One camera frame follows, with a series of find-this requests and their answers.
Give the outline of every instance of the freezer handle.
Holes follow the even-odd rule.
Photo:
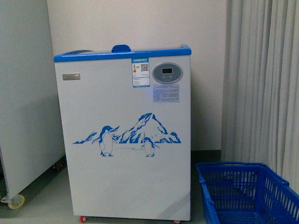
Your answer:
[[[126,44],[115,45],[112,50],[112,53],[116,52],[131,52],[131,48]]]

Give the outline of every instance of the white appliance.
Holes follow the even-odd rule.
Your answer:
[[[74,215],[190,220],[190,55],[54,57]]]

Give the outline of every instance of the red caster wheel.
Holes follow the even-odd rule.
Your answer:
[[[85,216],[80,216],[80,222],[84,223],[86,222],[87,218]]]

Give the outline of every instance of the freezer lid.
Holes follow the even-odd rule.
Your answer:
[[[154,49],[131,51],[128,45],[115,45],[111,52],[95,52],[92,50],[76,50],[54,56],[54,62],[74,62],[90,60],[107,60],[122,58],[140,57],[164,57],[190,55],[191,49],[188,45],[182,44],[174,49]]]

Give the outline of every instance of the white freezer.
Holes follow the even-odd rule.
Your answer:
[[[190,220],[190,54],[54,57],[74,215]]]
[[[16,208],[65,151],[47,2],[0,5],[0,200]]]

